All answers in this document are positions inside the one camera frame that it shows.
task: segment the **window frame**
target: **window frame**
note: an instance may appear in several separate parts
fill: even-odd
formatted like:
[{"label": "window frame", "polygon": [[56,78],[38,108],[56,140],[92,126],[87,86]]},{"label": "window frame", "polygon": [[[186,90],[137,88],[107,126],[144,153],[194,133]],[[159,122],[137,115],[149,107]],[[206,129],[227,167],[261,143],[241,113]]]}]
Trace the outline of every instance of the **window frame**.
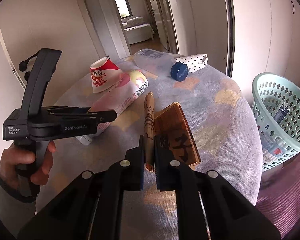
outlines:
[{"label": "window frame", "polygon": [[130,8],[130,4],[129,4],[129,1],[128,0],[125,0],[126,1],[126,5],[127,5],[127,8],[128,8],[128,11],[129,11],[129,16],[125,16],[125,17],[121,17],[120,16],[120,18],[121,19],[125,19],[125,18],[128,18],[128,17],[131,17],[131,16],[133,16],[133,14],[132,14],[132,11],[131,11],[131,8]]}]

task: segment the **gray sleeve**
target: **gray sleeve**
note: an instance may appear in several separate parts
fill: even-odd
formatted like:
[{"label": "gray sleeve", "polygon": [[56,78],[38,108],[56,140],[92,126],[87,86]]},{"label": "gray sleeve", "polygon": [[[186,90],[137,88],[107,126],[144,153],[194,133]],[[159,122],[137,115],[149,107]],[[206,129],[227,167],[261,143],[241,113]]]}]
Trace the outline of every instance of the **gray sleeve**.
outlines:
[{"label": "gray sleeve", "polygon": [[24,203],[9,195],[0,184],[0,220],[17,237],[20,229],[35,214],[35,201]]}]

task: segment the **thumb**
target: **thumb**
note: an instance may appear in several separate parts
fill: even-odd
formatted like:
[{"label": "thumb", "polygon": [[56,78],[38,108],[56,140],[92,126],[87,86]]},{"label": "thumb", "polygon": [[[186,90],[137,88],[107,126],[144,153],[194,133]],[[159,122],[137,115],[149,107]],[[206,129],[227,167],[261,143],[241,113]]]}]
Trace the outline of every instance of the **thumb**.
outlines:
[{"label": "thumb", "polygon": [[6,163],[17,164],[29,164],[35,160],[33,152],[23,150],[20,148],[9,148],[3,151],[2,157]]}]

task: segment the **door handle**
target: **door handle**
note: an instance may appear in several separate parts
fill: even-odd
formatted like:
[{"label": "door handle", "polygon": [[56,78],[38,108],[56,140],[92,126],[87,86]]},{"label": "door handle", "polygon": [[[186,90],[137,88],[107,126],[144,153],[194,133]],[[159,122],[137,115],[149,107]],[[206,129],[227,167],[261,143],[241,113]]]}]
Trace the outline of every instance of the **door handle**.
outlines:
[{"label": "door handle", "polygon": [[292,14],[294,14],[294,12],[295,12],[295,10],[294,10],[294,3],[293,3],[293,1],[291,1],[291,3],[292,3],[292,6],[293,6],[293,12],[292,12]]}]

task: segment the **sleeve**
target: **sleeve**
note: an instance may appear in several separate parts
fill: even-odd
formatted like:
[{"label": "sleeve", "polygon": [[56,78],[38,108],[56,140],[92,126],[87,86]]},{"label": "sleeve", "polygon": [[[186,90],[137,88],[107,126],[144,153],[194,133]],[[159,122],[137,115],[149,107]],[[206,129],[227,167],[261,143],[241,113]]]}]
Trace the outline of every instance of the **sleeve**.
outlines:
[{"label": "sleeve", "polygon": [[0,178],[0,220],[14,237],[34,217],[35,200],[36,197],[23,197]]}]

